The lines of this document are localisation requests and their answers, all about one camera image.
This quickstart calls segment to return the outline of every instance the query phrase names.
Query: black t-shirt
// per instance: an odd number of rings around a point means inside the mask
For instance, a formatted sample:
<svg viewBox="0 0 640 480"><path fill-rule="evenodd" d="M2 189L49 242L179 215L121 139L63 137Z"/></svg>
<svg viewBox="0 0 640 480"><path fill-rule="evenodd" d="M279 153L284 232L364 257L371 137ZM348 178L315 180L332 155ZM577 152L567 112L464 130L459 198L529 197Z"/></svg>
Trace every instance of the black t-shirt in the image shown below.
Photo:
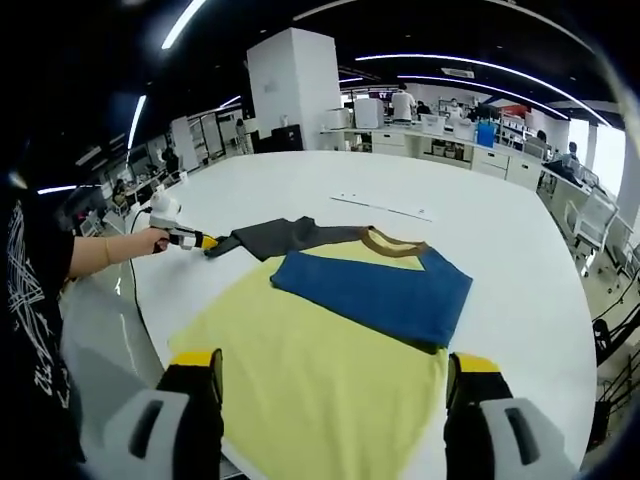
<svg viewBox="0 0 640 480"><path fill-rule="evenodd" d="M41 213L37 198L6 193L1 221L7 232L7 306L0 322L0 355L2 391L10 407L5 415L13 432L3 436L10 443L10 460L20 465L20 477L33 470L50 478L68 473L64 478L70 478L83 455L69 411L69 375L60 356L57 296L69 271L74 237Z"/></svg>

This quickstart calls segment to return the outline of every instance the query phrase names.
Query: window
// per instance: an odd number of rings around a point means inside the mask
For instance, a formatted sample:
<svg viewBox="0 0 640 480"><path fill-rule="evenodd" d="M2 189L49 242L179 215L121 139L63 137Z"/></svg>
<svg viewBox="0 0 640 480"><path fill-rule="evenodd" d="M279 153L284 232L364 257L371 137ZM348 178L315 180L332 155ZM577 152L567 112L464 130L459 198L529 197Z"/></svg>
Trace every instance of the window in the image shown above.
<svg viewBox="0 0 640 480"><path fill-rule="evenodd" d="M569 141L578 145L578 160L584 165L587 156L587 144L589 143L589 122L572 118L569 123Z"/></svg>
<svg viewBox="0 0 640 480"><path fill-rule="evenodd" d="M598 127L593 173L600 178L600 184L616 197L622 182L625 145L626 138L623 130L606 126Z"/></svg>

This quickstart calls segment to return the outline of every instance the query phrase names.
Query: person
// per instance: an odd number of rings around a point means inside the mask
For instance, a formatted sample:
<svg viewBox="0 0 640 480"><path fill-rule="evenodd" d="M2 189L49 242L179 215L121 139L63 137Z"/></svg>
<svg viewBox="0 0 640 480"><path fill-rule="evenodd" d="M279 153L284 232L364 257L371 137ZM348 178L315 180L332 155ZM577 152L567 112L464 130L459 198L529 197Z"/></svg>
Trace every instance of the person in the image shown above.
<svg viewBox="0 0 640 480"><path fill-rule="evenodd" d="M562 162L562 166L573 172L573 176L580 179L581 165L578 159L578 145L576 142L569 142L569 153L562 154L558 157L558 162Z"/></svg>
<svg viewBox="0 0 640 480"><path fill-rule="evenodd" d="M173 151L171 145L169 145L162 153L162 160L164 160L169 175L178 173L178 170L180 169L180 158Z"/></svg>
<svg viewBox="0 0 640 480"><path fill-rule="evenodd" d="M238 136L238 146L242 150L242 154L248 155L250 152L249 143L247 142L247 127L241 118L236 122L236 135Z"/></svg>
<svg viewBox="0 0 640 480"><path fill-rule="evenodd" d="M535 137L527 138L523 147L524 153L528 153L537 158L546 160L547 157L547 134L544 130L538 130Z"/></svg>
<svg viewBox="0 0 640 480"><path fill-rule="evenodd" d="M0 360L10 445L5 454L24 478L81 478L84 460L71 379L60 354L58 294L68 278L167 249L169 234L147 228L132 235L74 237L43 212L39 197L3 185L2 225L7 269Z"/></svg>
<svg viewBox="0 0 640 480"><path fill-rule="evenodd" d="M418 108L416 109L418 115L431 115L431 109L427 107L422 100L418 100Z"/></svg>
<svg viewBox="0 0 640 480"><path fill-rule="evenodd" d="M412 109L416 106L416 101L409 92L407 86L401 83L398 91L391 97L393 105L393 121L396 123L411 123Z"/></svg>
<svg viewBox="0 0 640 480"><path fill-rule="evenodd" d="M447 110L449 112L450 122L462 119L462 116L463 116L462 107L458 105L458 100L456 100L455 98L451 99L451 104L449 105L449 108L447 108Z"/></svg>
<svg viewBox="0 0 640 480"><path fill-rule="evenodd" d="M116 182L116 186L113 187L113 203L115 203L118 207L124 207L127 204L127 199L125 196L126 187L124 185L124 180L119 178Z"/></svg>

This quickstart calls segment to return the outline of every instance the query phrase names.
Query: white pillar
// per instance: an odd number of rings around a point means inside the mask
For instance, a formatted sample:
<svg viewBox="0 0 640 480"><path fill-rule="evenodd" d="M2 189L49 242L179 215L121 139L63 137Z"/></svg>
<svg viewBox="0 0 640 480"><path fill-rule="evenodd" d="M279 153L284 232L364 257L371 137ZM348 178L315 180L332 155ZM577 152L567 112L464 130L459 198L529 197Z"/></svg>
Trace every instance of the white pillar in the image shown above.
<svg viewBox="0 0 640 480"><path fill-rule="evenodd" d="M198 168L198 156L193 146L193 137L187 117L176 118L171 122L171 136L175 144L176 155L181 160L182 170L189 172Z"/></svg>
<svg viewBox="0 0 640 480"><path fill-rule="evenodd" d="M290 28L247 51L251 94L262 138L299 124L306 150L321 148L324 112L340 108L338 62L333 38Z"/></svg>
<svg viewBox="0 0 640 480"><path fill-rule="evenodd" d="M587 138L587 156L584 166L593 170L596 159L596 143L598 142L598 126L589 124L589 137Z"/></svg>
<svg viewBox="0 0 640 480"><path fill-rule="evenodd" d="M629 137L629 134L626 135L625 143L624 170L618 194L618 205L622 219L633 226L640 206L640 157L638 157L636 144Z"/></svg>

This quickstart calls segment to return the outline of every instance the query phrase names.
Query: person's arm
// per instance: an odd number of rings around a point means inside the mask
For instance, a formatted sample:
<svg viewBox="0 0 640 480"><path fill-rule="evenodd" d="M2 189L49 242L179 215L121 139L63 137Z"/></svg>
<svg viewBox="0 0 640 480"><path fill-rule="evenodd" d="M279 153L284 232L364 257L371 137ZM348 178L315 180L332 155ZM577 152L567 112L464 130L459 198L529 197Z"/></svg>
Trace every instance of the person's arm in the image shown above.
<svg viewBox="0 0 640 480"><path fill-rule="evenodd" d="M132 235L115 237L75 237L69 265L69 277L83 277L99 272L109 265L153 253L155 245L164 251L169 234L157 228L147 228Z"/></svg>

